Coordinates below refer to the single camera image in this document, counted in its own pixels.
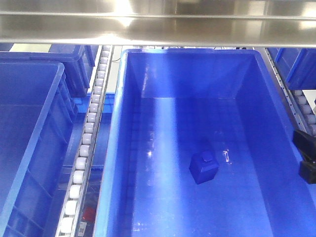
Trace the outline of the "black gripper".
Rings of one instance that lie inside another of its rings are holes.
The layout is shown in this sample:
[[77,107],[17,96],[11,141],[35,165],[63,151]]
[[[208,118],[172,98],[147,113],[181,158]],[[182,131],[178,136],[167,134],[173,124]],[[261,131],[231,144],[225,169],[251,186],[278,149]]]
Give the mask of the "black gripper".
[[299,175],[308,183],[316,183],[316,138],[301,130],[294,130],[293,144],[302,156]]

